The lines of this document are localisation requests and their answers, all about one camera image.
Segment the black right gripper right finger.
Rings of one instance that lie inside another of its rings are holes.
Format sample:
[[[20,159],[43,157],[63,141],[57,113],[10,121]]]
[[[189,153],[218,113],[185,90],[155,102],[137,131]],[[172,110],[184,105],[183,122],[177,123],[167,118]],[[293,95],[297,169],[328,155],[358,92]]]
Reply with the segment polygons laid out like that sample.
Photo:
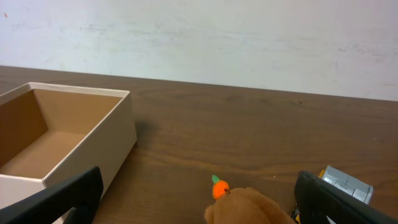
[[[298,173],[294,196],[302,224],[397,224],[308,171]]]

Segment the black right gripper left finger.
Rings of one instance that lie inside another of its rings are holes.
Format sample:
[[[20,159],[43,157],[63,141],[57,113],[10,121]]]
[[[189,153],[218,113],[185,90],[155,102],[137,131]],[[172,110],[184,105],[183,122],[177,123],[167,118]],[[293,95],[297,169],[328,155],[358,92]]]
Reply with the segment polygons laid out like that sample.
[[[91,224],[104,185],[98,166],[1,209],[1,223],[53,223],[68,213],[64,223]]]

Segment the yellow grey toy truck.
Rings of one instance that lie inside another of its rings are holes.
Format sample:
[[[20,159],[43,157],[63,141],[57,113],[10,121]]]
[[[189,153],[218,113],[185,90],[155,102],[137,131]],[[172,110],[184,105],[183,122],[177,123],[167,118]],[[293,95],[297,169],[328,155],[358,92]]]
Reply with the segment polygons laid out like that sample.
[[[359,200],[366,205],[369,205],[370,198],[373,194],[373,187],[371,185],[365,184],[364,182],[345,174],[331,166],[328,166],[321,177],[321,180],[329,183],[330,185],[336,187],[337,189],[343,191],[349,196]],[[292,211],[291,218],[296,222],[300,223],[299,210],[297,204],[295,209]]]

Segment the brown plush toy with carrot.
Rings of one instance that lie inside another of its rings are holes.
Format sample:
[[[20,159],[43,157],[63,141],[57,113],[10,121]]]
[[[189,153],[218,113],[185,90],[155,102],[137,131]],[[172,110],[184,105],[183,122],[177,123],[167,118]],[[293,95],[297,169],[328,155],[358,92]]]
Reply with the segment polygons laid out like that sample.
[[[206,207],[207,224],[294,224],[279,204],[258,190],[230,188],[229,184],[212,175],[215,203]]]

